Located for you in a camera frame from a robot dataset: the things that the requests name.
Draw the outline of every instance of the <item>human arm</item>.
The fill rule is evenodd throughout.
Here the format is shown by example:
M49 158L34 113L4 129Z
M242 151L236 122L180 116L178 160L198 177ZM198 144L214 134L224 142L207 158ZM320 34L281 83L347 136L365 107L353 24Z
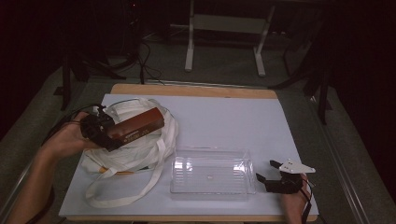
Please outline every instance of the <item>human arm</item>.
M306 188L307 177L306 175L301 175L301 177L303 178L302 191L309 198L310 193ZM302 214L307 203L307 199L303 193L298 191L297 193L293 194L282 194L280 201L288 224L301 224Z
M30 167L30 174L7 223L26 223L45 207L50 196L56 165L61 159L77 154L84 148L98 147L81 134L78 122L86 115L79 113L74 121L66 123L37 151ZM48 218L42 218L39 223L50 223Z

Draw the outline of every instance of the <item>wooden table edge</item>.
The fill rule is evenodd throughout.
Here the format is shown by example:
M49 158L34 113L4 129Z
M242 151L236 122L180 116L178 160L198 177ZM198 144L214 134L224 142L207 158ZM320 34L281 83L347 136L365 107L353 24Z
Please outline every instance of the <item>wooden table edge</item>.
M202 87L202 86L162 86L139 84L115 84L111 94L139 94L139 95L172 95L172 96L202 96L249 99L277 99L271 90Z
M202 221L202 222L270 222L270 221L285 221L285 217L276 215L255 215L255 216L192 216L192 215L158 215L158 216L67 216L71 221L147 221L147 222L172 222L172 221ZM309 215L308 222L317 220L318 215Z

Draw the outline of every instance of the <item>white table surface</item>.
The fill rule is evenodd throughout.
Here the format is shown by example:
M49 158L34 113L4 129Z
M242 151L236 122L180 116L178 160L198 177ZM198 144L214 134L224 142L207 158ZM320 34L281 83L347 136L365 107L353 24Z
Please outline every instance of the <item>white table surface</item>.
M179 124L178 147L246 148L249 150L254 172L267 179L280 179L279 171L270 166L269 160L300 161L289 125L277 99L107 94L103 105L135 97L155 99L171 111ZM179 220L172 218L174 216L183 216L185 219L194 216L197 220L199 216L240 216L257 217L248 220L265 221L262 219L265 216L282 217L279 195L266 192L264 185L258 181L255 183L256 193L248 195L245 201L175 200L170 192L173 158L171 156L166 160L160 180L145 197L133 204L117 208L94 208L87 204L85 190L97 175L88 174L78 165L59 215L74 220L87 217L142 219L142 216L146 217L143 218L145 220L158 220L163 216L170 217L167 220ZM139 192L149 179L150 172L112 176L103 181L101 197L114 199L131 196ZM312 199L312 204L310 215L315 216L318 214L315 198Z

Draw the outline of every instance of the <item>gray floor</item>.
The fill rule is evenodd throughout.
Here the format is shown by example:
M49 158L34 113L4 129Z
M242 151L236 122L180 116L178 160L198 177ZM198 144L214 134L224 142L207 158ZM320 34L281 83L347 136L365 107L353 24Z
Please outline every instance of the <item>gray floor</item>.
M150 46L146 73L148 83L170 84L169 81L238 85L265 89L287 79L288 73L282 54L288 39L271 35L264 46L263 60L267 77L258 77L253 57L253 42L210 41L198 38L195 42L193 70L184 72L187 37L175 32L171 40L158 36L146 38ZM145 58L148 49L144 46ZM123 69L123 82L138 83L139 66ZM100 103L117 80L100 75L89 82L73 81L73 100L68 110L88 103ZM317 169L310 175L316 184L314 193L319 212L328 223L385 223L396 222L396 206L389 197L365 147L347 112L341 105L336 90L330 89L327 125L322 125L316 113L317 104L302 92L302 80L282 91L276 91L290 125L290 130L303 162ZM12 127L0 146L0 204L5 205L23 169L33 158L47 130L63 114L62 97L54 96L62 85L61 69L51 75L26 111ZM55 180L56 201L52 207L53 223L73 176L79 155L61 162Z

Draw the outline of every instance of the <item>bag strap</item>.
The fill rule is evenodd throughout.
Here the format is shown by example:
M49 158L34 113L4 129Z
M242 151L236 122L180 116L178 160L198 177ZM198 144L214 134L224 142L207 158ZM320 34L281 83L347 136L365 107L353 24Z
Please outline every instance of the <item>bag strap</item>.
M93 181L87 188L85 197L88 201L88 203L93 206L93 207L97 207L97 208L111 208L111 207L119 207L119 206L124 206L124 205L128 205L131 204L137 200L139 200L140 198L142 198L143 196L145 196L157 183L157 181L160 179L161 173L163 172L163 164L164 164L164 153L166 150L165 147L165 142L163 141L163 139L159 139L157 141L157 146L158 146L158 150L159 150L159 160L158 163L156 164L154 170L153 170L153 174L151 176L150 181L148 182L148 184L140 191L139 194L131 196L131 197L124 197L124 198L118 198L118 199L113 199L113 200L96 200L95 199L95 192L98 189L98 185L99 185L99 181L101 179L107 178L109 176L114 175L117 171L113 170L113 169L108 169L106 172L104 172L102 175L100 175L95 181Z

